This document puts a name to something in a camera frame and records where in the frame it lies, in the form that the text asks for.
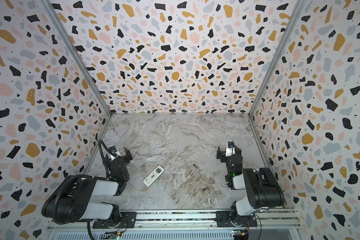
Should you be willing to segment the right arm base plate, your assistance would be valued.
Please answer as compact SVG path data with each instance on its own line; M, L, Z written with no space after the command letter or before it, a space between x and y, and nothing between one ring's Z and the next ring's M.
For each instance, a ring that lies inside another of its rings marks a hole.
M217 211L216 222L218 228L252 228L258 226L255 216L239 216L230 211Z

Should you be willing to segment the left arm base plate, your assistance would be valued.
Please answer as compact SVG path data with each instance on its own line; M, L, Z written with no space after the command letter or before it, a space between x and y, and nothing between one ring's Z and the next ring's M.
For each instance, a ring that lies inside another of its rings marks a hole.
M137 220L137 212L119 212L107 220L93 223L93 229L117 230L133 229Z

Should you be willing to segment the white remote control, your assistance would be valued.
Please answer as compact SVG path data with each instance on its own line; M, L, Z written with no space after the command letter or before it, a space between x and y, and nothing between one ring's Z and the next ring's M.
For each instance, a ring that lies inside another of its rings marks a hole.
M150 187L164 172L164 168L157 166L144 180L146 187Z

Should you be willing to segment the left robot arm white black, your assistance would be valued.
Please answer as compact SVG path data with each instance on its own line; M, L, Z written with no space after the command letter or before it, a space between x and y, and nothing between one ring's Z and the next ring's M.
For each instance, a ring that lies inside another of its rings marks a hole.
M42 207L42 215L58 225L104 221L115 227L121 222L119 206L91 201L96 196L120 196L130 180L127 165L133 159L128 149L121 155L115 146L107 154L99 149L105 177L89 175L68 175Z

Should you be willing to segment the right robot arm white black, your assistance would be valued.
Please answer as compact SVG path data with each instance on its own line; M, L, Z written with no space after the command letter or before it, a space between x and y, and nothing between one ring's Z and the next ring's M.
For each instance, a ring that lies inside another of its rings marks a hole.
M242 150L234 142L227 142L225 151L218 148L217 159L226 165L227 186L231 190L246 191L246 196L233 202L229 211L216 212L217 227L256 227L257 212L284 205L285 196L271 169L244 168Z

